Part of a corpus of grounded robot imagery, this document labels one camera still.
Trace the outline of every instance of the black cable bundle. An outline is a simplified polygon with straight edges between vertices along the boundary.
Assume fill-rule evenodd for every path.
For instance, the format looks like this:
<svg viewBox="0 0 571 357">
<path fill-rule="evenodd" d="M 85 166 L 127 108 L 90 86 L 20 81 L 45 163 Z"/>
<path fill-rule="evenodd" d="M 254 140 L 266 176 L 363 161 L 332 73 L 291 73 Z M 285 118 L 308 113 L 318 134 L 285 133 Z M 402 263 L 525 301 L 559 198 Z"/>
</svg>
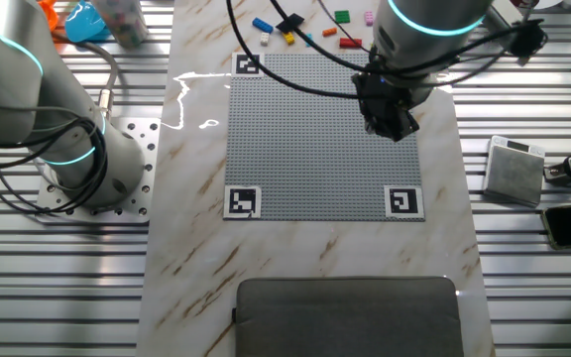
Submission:
<svg viewBox="0 0 571 357">
<path fill-rule="evenodd" d="M 273 4 L 273 6 L 277 10 L 277 12 L 279 12 L 280 16 L 284 19 L 284 21 L 286 23 L 289 23 L 289 18 L 287 17 L 287 14 L 284 11 L 284 9 L 279 4 L 278 0 L 270 0 L 270 2 Z M 314 88 L 308 88 L 308 87 L 290 82 L 290 81 L 282 78 L 281 76 L 273 73 L 268 68 L 266 68 L 263 64 L 261 64 L 258 60 L 255 59 L 255 57 L 253 56 L 253 53 L 250 51 L 246 42 L 244 41 L 244 38 L 242 37 L 242 35 L 239 31 L 239 27 L 237 26 L 237 20 L 235 18 L 235 13 L 233 10 L 232 0 L 226 0 L 226 7 L 228 9 L 228 16 L 230 18 L 230 23 L 231 23 L 231 26 L 233 28 L 233 32 L 235 33 L 235 37 L 237 38 L 237 41 L 239 42 L 240 46 L 242 47 L 242 50 L 249 57 L 249 60 L 256 67 L 258 67 L 261 71 L 263 71 L 267 76 L 269 76 L 270 78 L 272 78 L 272 79 L 276 80 L 277 82 L 279 82 L 283 85 L 286 85 L 292 89 L 296 89 L 296 90 L 299 90 L 299 91 L 302 91 L 305 93 L 310 93 L 310 94 L 316 94 L 316 95 L 322 95 L 322 96 L 328 96 L 328 97 L 336 97 L 336 98 L 345 98 L 345 99 L 359 99 L 359 100 L 379 98 L 379 97 L 365 97 L 365 96 L 359 97 L 356 94 L 337 93 L 337 92 L 329 92 L 329 91 L 324 91 L 324 90 L 319 90 L 319 89 L 314 89 Z M 467 45 L 467 46 L 465 46 L 459 50 L 452 51 L 448 54 L 445 54 L 438 59 L 430 60 L 428 62 L 419 64 L 419 65 L 415 65 L 412 67 L 403 68 L 403 69 L 396 69 L 396 70 L 367 69 L 365 67 L 350 63 L 346 60 L 343 60 L 343 59 L 329 53 L 326 49 L 317 45 L 312 39 L 310 39 L 308 36 L 306 36 L 303 33 L 303 31 L 301 31 L 298 27 L 292 26 L 292 24 L 290 24 L 290 26 L 308 45 L 310 45 L 312 48 L 314 48 L 320 54 L 324 55 L 326 58 L 328 58 L 328 59 L 330 59 L 330 60 L 332 60 L 338 64 L 341 64 L 341 65 L 346 66 L 348 68 L 358 70 L 358 71 L 364 72 L 364 73 L 375 73 L 375 74 L 386 74 L 386 75 L 403 75 L 403 74 L 414 73 L 414 72 L 417 72 L 419 70 L 426 69 L 426 68 L 429 68 L 431 66 L 434 66 L 434 65 L 437 65 L 437 64 L 440 64 L 443 62 L 451 63 L 451 62 L 455 61 L 459 55 L 467 53 L 468 51 L 473 50 L 474 48 L 476 48 L 478 46 L 481 46 L 483 44 L 486 44 L 486 43 L 494 41 L 494 40 L 498 40 L 502 37 L 508 36 L 510 34 L 513 34 L 513 33 L 520 33 L 520 32 L 524 32 L 524 31 L 528 31 L 529 29 L 538 26 L 538 24 L 540 22 L 542 22 L 542 20 L 532 20 L 532 21 L 528 20 L 529 14 L 531 13 L 531 10 L 532 10 L 531 7 L 527 9 L 526 14 L 524 16 L 523 23 L 518 25 L 518 26 L 514 26 L 514 27 L 511 27 L 510 29 L 503 30 L 503 31 L 491 34 L 489 36 L 486 36 L 486 37 L 484 37 L 484 38 L 482 38 L 482 39 L 480 39 L 480 40 L 478 40 L 478 41 L 476 41 L 470 45 Z M 492 56 L 492 59 L 489 60 L 486 64 L 482 65 L 481 67 L 473 70 L 472 72 L 470 72 L 470 73 L 468 73 L 468 74 L 466 74 L 460 78 L 457 78 L 457 79 L 454 79 L 454 80 L 451 80 L 448 82 L 424 83 L 421 85 L 421 87 L 438 87 L 438 86 L 444 86 L 444 85 L 452 85 L 452 84 L 456 84 L 460 81 L 469 79 L 469 78 L 487 70 L 491 65 L 493 65 L 495 62 L 497 62 L 506 53 L 507 50 L 508 49 L 505 49 L 505 50 L 499 52 L 498 54 Z"/>
<path fill-rule="evenodd" d="M 8 200 L 3 193 L 0 191 L 0 199 L 9 205 L 10 207 L 29 214 L 51 214 L 51 213 L 63 213 L 69 212 L 82 204 L 84 204 L 100 187 L 103 180 L 105 179 L 105 175 L 107 173 L 107 150 L 105 146 L 105 138 L 100 132 L 98 126 L 89 118 L 84 118 L 77 115 L 75 112 L 59 107 L 31 107 L 31 108 L 16 108 L 16 107 L 6 107 L 0 106 L 0 109 L 3 110 L 11 110 L 11 111 L 61 111 L 68 113 L 75 117 L 72 121 L 67 123 L 62 128 L 59 128 L 54 133 L 46 136 L 45 138 L 34 140 L 31 142 L 22 142 L 17 144 L 0 144 L 0 149 L 19 149 L 19 148 L 29 148 L 41 145 L 41 148 L 34 152 L 32 155 L 25 157 L 24 159 L 17 160 L 11 163 L 0 164 L 0 180 L 6 186 L 6 188 L 17 197 L 21 202 L 27 204 L 28 206 L 32 207 L 32 209 L 24 208 L 21 206 L 16 205 L 15 203 Z M 39 207 L 36 204 L 32 203 L 31 201 L 25 199 L 21 194 L 17 193 L 10 184 L 6 181 L 4 175 L 2 174 L 1 170 L 13 168 L 21 164 L 28 163 L 33 159 L 39 157 L 43 153 L 47 152 L 50 147 L 62 137 L 65 133 L 69 132 L 71 129 L 81 127 L 87 133 L 89 140 L 91 141 L 92 147 L 95 148 L 93 153 L 93 165 L 87 177 L 83 181 L 83 184 L 80 186 L 79 193 L 71 199 L 70 201 L 64 203 L 63 205 L 57 208 L 45 208 Z"/>
</svg>

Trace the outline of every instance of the red lego brick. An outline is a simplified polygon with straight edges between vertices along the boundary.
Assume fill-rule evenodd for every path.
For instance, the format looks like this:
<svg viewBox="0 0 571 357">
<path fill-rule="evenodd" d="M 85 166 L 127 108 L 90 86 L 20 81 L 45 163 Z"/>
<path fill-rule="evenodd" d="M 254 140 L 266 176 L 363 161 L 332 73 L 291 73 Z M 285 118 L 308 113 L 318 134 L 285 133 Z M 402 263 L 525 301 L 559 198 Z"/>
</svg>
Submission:
<svg viewBox="0 0 571 357">
<path fill-rule="evenodd" d="M 363 40 L 354 39 L 354 41 L 352 41 L 347 38 L 341 38 L 339 46 L 341 49 L 360 49 L 361 46 L 363 46 Z"/>
</svg>

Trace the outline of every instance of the orange object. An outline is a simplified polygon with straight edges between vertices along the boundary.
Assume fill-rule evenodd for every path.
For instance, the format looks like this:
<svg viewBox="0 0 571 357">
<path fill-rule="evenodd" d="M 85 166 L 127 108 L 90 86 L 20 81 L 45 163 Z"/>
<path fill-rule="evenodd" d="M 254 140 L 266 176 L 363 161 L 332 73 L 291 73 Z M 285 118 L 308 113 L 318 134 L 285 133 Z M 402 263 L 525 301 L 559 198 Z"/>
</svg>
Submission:
<svg viewBox="0 0 571 357">
<path fill-rule="evenodd" d="M 323 31 L 323 37 L 328 37 L 328 36 L 336 35 L 337 32 L 338 32 L 338 29 L 336 29 L 336 28 L 331 28 L 331 29 L 324 30 L 324 31 Z"/>
<path fill-rule="evenodd" d="M 50 31 L 54 31 L 58 24 L 58 14 L 55 11 L 55 3 L 57 0 L 42 0 L 39 2 L 39 6 L 44 9 L 46 17 L 48 18 L 48 26 Z"/>
</svg>

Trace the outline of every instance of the marble table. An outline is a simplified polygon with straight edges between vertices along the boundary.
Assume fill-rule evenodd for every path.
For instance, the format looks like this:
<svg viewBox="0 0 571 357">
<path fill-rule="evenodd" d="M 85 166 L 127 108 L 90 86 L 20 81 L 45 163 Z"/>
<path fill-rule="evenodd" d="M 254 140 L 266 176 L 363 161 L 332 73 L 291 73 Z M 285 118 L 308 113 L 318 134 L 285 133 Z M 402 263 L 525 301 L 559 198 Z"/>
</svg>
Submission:
<svg viewBox="0 0 571 357">
<path fill-rule="evenodd" d="M 253 51 L 311 53 L 301 39 L 288 47 L 277 31 L 262 48 L 252 20 L 276 24 L 279 15 L 266 0 L 234 4 Z M 372 41 L 363 14 L 378 1 L 327 5 L 350 10 L 346 29 Z M 342 52 L 338 36 L 320 36 L 332 24 L 315 1 L 284 6 L 321 46 Z M 230 58 L 239 51 L 224 1 L 176 1 L 138 356 L 233 356 L 231 309 L 242 281 L 335 276 L 445 276 L 459 291 L 465 355 L 494 355 L 450 94 L 434 91 L 414 113 L 425 223 L 224 221 Z"/>
</svg>

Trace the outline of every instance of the metal mounting plate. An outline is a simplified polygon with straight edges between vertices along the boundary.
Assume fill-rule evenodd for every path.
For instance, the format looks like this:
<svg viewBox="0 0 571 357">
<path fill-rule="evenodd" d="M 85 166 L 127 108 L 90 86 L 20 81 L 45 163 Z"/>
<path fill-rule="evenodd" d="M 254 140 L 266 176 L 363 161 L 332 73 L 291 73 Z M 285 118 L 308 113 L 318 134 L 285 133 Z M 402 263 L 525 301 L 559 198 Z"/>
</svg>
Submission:
<svg viewBox="0 0 571 357">
<path fill-rule="evenodd" d="M 131 135 L 140 145 L 145 156 L 146 168 L 138 187 L 113 210 L 94 211 L 89 208 L 76 208 L 71 214 L 59 213 L 56 216 L 38 215 L 37 219 L 44 223 L 147 223 L 154 197 L 154 178 L 156 177 L 156 158 L 160 139 L 161 120 L 156 118 L 112 118 L 112 124 L 119 131 Z M 41 179 L 38 205 L 42 207 L 58 207 L 69 198 L 60 189 L 49 191 L 50 184 Z"/>
</svg>

